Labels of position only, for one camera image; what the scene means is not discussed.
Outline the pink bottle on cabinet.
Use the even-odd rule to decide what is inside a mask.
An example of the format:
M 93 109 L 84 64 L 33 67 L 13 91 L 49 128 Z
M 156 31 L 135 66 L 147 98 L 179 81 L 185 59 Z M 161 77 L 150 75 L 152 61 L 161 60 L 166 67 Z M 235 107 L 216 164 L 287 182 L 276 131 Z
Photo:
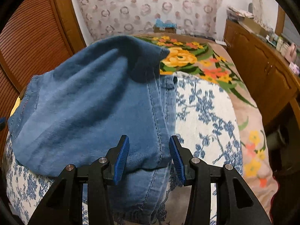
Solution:
M 285 53 L 285 59 L 288 61 L 288 62 L 295 62 L 296 60 L 296 57 L 297 57 L 297 46 L 295 45 L 295 43 L 292 43 L 286 53 Z

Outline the brown louvered wardrobe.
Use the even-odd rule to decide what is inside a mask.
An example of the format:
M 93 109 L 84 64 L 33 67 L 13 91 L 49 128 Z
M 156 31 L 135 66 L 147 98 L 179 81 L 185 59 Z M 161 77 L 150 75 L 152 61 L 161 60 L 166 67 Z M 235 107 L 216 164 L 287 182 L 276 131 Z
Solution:
M 72 0 L 24 0 L 1 31 L 1 117 L 9 118 L 32 76 L 85 46 Z

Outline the circle patterned sheer curtain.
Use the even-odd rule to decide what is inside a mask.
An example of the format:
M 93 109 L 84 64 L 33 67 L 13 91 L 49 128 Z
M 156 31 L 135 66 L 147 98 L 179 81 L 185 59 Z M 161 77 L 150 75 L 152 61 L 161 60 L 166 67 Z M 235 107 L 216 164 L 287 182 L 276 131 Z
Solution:
M 94 40 L 117 34 L 152 33 L 158 20 L 185 34 L 216 35 L 223 0 L 77 0 Z

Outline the blue denim pants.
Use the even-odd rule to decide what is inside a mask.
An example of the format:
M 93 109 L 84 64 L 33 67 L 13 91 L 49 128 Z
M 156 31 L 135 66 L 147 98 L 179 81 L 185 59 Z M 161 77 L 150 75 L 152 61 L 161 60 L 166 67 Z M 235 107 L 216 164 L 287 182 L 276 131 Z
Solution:
M 52 71 L 33 76 L 8 120 L 16 163 L 56 177 L 90 165 L 129 138 L 120 184 L 109 189 L 113 215 L 138 224 L 158 218 L 170 176 L 176 128 L 173 74 L 160 64 L 171 49 L 132 36 L 104 39 Z

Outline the blue floral white bedspread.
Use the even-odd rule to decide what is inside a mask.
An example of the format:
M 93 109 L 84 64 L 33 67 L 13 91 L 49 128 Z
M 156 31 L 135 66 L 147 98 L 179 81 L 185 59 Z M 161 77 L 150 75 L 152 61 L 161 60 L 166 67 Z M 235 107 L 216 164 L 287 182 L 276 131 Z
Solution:
M 181 145 L 209 165 L 231 164 L 242 173 L 241 140 L 229 95 L 218 85 L 186 73 L 177 73 L 177 79 L 175 133 Z M 11 139 L 6 140 L 2 167 L 10 209 L 27 224 L 52 180 L 19 165 Z M 155 224 L 183 224 L 190 191 L 171 170 Z

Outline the yellow plush toy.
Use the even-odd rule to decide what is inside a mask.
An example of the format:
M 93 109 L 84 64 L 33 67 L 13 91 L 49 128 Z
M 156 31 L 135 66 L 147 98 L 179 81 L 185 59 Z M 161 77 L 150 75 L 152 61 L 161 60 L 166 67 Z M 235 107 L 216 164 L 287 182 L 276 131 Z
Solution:
M 20 97 L 18 97 L 17 100 L 16 100 L 16 102 L 15 102 L 15 105 L 13 106 L 13 108 L 11 110 L 10 116 L 12 116 L 15 113 L 16 109 L 20 105 L 20 102 L 21 102 Z

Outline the cardboard box blue items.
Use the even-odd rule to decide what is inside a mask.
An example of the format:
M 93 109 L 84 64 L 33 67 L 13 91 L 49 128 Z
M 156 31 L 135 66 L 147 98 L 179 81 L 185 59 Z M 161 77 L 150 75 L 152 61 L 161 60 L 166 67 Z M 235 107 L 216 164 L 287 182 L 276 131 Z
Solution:
M 156 19 L 153 30 L 154 33 L 176 33 L 177 25 L 170 21 L 163 22 L 161 19 Z

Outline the wooden sideboard cabinet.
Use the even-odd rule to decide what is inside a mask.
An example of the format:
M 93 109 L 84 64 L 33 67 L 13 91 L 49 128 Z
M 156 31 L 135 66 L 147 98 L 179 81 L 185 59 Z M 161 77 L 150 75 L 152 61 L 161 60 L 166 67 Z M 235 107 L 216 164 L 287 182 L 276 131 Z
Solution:
M 267 133 L 292 113 L 299 116 L 299 78 L 286 59 L 237 22 L 226 21 L 224 41 L 239 75 L 262 115 Z

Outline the floral pink blanket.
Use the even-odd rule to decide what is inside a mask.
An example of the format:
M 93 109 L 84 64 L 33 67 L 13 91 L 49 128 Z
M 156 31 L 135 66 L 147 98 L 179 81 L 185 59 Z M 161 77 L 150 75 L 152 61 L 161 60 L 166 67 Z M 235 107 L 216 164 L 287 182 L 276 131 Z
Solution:
M 229 95 L 241 140 L 243 172 L 240 174 L 269 212 L 278 184 L 269 164 L 262 116 L 229 54 L 222 46 L 200 38 L 158 34 L 143 35 L 140 39 L 169 49 L 169 55 L 160 65 L 162 75 L 186 73 L 218 85 Z

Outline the cardboard box on cabinet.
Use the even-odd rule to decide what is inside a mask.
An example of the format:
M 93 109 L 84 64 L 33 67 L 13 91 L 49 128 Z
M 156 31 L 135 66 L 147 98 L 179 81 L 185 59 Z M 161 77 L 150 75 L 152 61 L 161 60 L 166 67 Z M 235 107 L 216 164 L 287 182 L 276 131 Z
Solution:
M 269 33 L 252 18 L 244 18 L 239 24 L 247 31 L 253 34 L 257 34 L 266 37 Z

